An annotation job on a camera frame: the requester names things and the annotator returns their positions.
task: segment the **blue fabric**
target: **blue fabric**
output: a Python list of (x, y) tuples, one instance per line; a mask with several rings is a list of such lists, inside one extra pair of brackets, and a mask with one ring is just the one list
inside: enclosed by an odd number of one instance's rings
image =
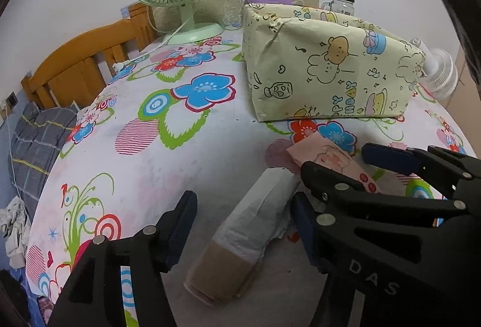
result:
[(30, 312), (30, 325), (32, 327), (46, 327), (37, 302), (37, 299), (40, 296), (37, 296), (31, 292), (27, 278), (25, 277), (25, 267), (18, 270), (10, 268), (9, 273), (20, 283), (20, 286), (27, 294), (28, 312)]

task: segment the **blue flower print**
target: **blue flower print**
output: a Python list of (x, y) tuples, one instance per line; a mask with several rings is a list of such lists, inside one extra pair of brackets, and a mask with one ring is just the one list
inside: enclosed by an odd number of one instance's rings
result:
[(177, 100), (186, 99), (185, 106), (190, 111), (202, 112), (217, 103), (234, 99), (236, 90), (232, 85), (235, 80), (232, 75), (203, 73), (194, 77), (191, 84), (173, 88), (170, 93)]
[(342, 125), (336, 121), (330, 121), (327, 124), (320, 124), (317, 130), (325, 138), (335, 143), (339, 148), (345, 150), (351, 156), (356, 152), (357, 137), (352, 133), (344, 130)]
[(137, 66), (137, 64), (129, 65), (127, 67), (124, 67), (121, 71), (119, 71), (113, 78), (112, 80), (109, 81), (109, 84), (114, 83), (117, 80), (123, 79), (124, 77), (129, 76), (129, 74), (132, 73), (134, 68)]
[(73, 141), (75, 144), (78, 144), (80, 141), (82, 141), (85, 137), (90, 135), (93, 131), (95, 123), (93, 124), (86, 124), (83, 128), (80, 128), (77, 133), (74, 134), (72, 137)]
[(177, 62), (178, 67), (196, 67), (197, 65), (201, 65), (203, 62), (209, 62), (214, 60), (216, 57), (213, 55), (213, 52), (197, 54), (193, 57), (184, 57), (183, 60)]

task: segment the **pink package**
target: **pink package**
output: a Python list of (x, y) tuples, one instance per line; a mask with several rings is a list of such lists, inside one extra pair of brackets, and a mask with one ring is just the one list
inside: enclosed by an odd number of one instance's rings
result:
[(312, 133), (309, 137), (287, 148), (294, 161), (302, 166), (305, 161), (313, 161), (350, 178), (360, 181), (367, 191), (379, 193), (379, 186), (357, 164), (348, 153), (344, 152), (328, 138), (320, 133)]

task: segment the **fan base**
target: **fan base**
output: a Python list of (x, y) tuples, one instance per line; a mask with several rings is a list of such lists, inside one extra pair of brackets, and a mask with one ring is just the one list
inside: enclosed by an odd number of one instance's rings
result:
[(193, 30), (179, 31), (175, 35), (167, 34), (164, 40), (169, 45), (189, 44), (215, 37), (223, 32), (224, 28), (217, 23), (198, 23)]

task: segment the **yellow wrapping paper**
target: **yellow wrapping paper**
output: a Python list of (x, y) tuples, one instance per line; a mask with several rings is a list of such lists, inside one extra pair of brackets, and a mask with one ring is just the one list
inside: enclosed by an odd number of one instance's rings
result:
[(362, 19), (277, 4), (245, 6), (242, 51), (259, 121), (399, 116), (425, 59)]

